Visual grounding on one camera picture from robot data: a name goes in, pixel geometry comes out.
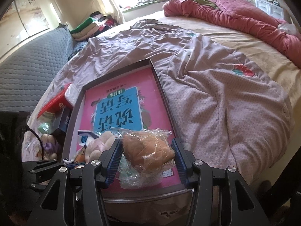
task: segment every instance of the folded clothes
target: folded clothes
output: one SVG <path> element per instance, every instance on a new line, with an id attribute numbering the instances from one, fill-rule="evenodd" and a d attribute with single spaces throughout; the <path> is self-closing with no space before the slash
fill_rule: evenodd
<path id="1" fill-rule="evenodd" d="M 101 23 L 102 25 L 104 25 L 108 20 L 109 20 L 109 19 L 104 19 L 104 20 L 101 21 L 100 23 Z"/>
<path id="2" fill-rule="evenodd" d="M 91 37 L 92 35 L 94 35 L 94 33 L 96 31 L 99 30 L 99 28 L 101 27 L 100 24 L 97 24 L 93 29 L 91 29 L 86 35 L 84 35 L 83 37 L 79 38 L 79 39 L 75 39 L 76 41 L 82 41 L 82 40 L 85 40 L 89 37 Z"/>
<path id="3" fill-rule="evenodd" d="M 81 32 L 84 28 L 86 28 L 88 25 L 90 25 L 93 21 L 96 21 L 92 17 L 87 18 L 83 23 L 81 23 L 79 26 L 77 26 L 73 31 L 70 31 L 70 34 L 75 34 L 78 32 Z"/>
<path id="4" fill-rule="evenodd" d="M 82 38 L 83 36 L 87 35 L 88 32 L 90 30 L 92 30 L 95 26 L 99 25 L 99 22 L 98 21 L 93 21 L 91 24 L 89 24 L 86 28 L 84 28 L 81 32 L 78 32 L 78 33 L 75 33 L 75 34 L 72 34 L 72 37 L 74 39 L 80 39 Z"/>
<path id="5" fill-rule="evenodd" d="M 107 26 L 107 25 L 101 25 L 101 27 L 98 29 L 98 31 L 96 31 L 93 35 L 93 37 L 98 36 L 100 33 L 107 31 L 111 29 L 111 26 Z"/>
<path id="6" fill-rule="evenodd" d="M 99 20 L 99 19 L 101 19 L 102 17 L 103 17 L 103 14 L 98 14 L 98 15 L 93 16 L 93 19 Z"/>
<path id="7" fill-rule="evenodd" d="M 99 15 L 99 14 L 103 15 L 101 12 L 96 11 L 96 12 L 94 12 L 94 13 L 91 13 L 91 14 L 90 14 L 90 17 L 93 18 L 94 16 Z"/>
<path id="8" fill-rule="evenodd" d="M 108 19 L 105 23 L 106 25 L 110 26 L 114 24 L 114 19 Z"/>

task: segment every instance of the green towel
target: green towel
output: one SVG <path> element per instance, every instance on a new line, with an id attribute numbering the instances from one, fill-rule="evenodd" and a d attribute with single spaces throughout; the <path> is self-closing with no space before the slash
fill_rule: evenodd
<path id="1" fill-rule="evenodd" d="M 92 17 L 87 18 L 84 22 L 82 22 L 79 26 L 77 26 L 73 31 L 70 31 L 70 34 L 75 34 L 75 33 L 81 32 L 84 28 L 86 28 L 93 21 L 96 21 L 96 19 L 93 19 Z"/>
<path id="2" fill-rule="evenodd" d="M 194 0 L 194 1 L 201 5 L 210 6 L 210 7 L 213 7 L 214 9 L 219 9 L 219 7 L 215 5 L 215 3 L 213 3 L 209 0 Z"/>

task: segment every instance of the wrapper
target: wrapper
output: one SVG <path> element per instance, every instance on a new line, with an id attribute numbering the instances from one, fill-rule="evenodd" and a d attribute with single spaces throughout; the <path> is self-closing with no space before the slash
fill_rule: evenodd
<path id="1" fill-rule="evenodd" d="M 123 188 L 145 187 L 160 183 L 162 172 L 174 166 L 175 153 L 167 142 L 171 131 L 161 129 L 132 131 L 111 128 L 122 139 L 128 167 L 121 159 L 119 180 Z"/>

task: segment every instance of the metal screw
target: metal screw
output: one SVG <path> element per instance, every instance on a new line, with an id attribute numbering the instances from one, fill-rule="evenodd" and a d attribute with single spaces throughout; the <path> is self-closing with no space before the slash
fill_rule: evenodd
<path id="1" fill-rule="evenodd" d="M 203 161 L 201 161 L 201 160 L 195 160 L 195 164 L 197 166 L 201 166 L 201 165 L 203 165 Z"/>
<path id="2" fill-rule="evenodd" d="M 229 170 L 229 172 L 235 172 L 235 171 L 236 171 L 236 168 L 235 168 L 235 167 L 232 167 L 232 166 L 229 166 L 229 167 L 228 167 L 228 170 Z"/>
<path id="3" fill-rule="evenodd" d="M 67 171 L 67 167 L 61 167 L 60 169 L 58 169 L 60 172 L 65 172 Z"/>
<path id="4" fill-rule="evenodd" d="M 94 160 L 94 161 L 91 162 L 92 166 L 98 166 L 99 164 L 100 164 L 99 160 Z"/>

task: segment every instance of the bread roll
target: bread roll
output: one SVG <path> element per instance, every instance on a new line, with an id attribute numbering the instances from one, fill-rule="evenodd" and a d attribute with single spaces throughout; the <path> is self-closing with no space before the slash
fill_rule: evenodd
<path id="1" fill-rule="evenodd" d="M 122 138 L 124 156 L 138 172 L 160 172 L 175 156 L 163 135 L 137 131 L 126 133 Z"/>

